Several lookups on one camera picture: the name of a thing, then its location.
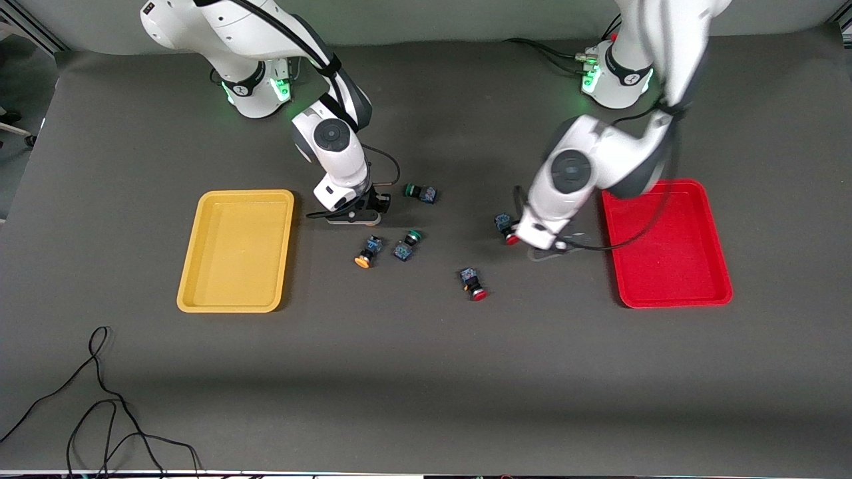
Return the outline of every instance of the gray wall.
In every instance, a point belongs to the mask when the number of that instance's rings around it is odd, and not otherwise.
[[[782,33],[815,26],[844,0],[733,0],[715,35]],[[74,49],[160,53],[139,24],[144,0],[18,0]],[[278,0],[332,44],[508,37],[592,38],[618,13],[612,0]]]

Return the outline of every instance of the plastic tray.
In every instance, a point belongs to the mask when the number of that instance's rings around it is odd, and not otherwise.
[[[211,191],[199,200],[177,307],[187,313],[268,313],[281,302],[293,193]]]
[[[635,199],[603,194],[611,244],[628,240],[648,223],[668,183],[660,181]],[[668,204],[653,228],[613,251],[621,299],[630,308],[727,304],[734,292],[704,187],[695,180],[672,183]]]

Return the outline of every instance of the green light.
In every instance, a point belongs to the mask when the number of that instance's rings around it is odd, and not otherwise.
[[[225,90],[225,95],[227,95],[227,102],[233,105],[233,98],[231,98],[231,90],[227,89],[227,86],[225,86],[225,82],[222,82],[222,89]]]
[[[651,77],[652,76],[653,76],[653,68],[651,68],[651,71],[648,72],[648,79],[645,80],[645,86],[642,87],[642,93],[645,93],[646,91],[648,91],[648,87],[651,86]]]
[[[586,80],[583,82],[583,91],[590,94],[595,91],[597,80],[601,77],[601,68],[595,65],[590,72],[586,73],[586,77]]]
[[[270,78],[269,84],[272,85],[272,89],[275,91],[275,94],[281,102],[288,101],[290,99],[290,82],[278,78]]]

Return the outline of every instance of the red cap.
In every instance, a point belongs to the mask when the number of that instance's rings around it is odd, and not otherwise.
[[[474,301],[482,301],[486,297],[488,297],[488,291],[485,291],[485,290],[475,291],[474,295],[473,295]]]

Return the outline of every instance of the table surface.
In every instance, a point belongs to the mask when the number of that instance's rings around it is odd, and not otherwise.
[[[288,118],[322,80],[303,70],[292,106],[248,120],[196,55],[68,60],[0,230],[0,429],[109,325],[108,385],[209,470],[852,474],[852,85],[836,28],[712,39],[680,167],[707,189],[734,285],[708,309],[626,309],[605,254],[531,263],[501,244],[492,217],[512,210],[556,126],[624,114],[576,79],[508,43],[338,53],[375,104],[362,141],[440,202],[397,195],[375,229],[300,219],[268,315],[180,312],[187,240],[210,190],[288,188],[300,215],[318,208],[322,170]],[[600,240],[595,201],[577,224]],[[408,228],[425,232],[410,262],[352,263],[368,234]],[[484,302],[459,287],[468,266]],[[63,468],[102,397],[85,372],[0,446],[0,465]],[[107,418],[81,429],[75,464],[97,468]],[[116,465],[152,469],[133,446]],[[155,451],[191,467],[179,448]]]

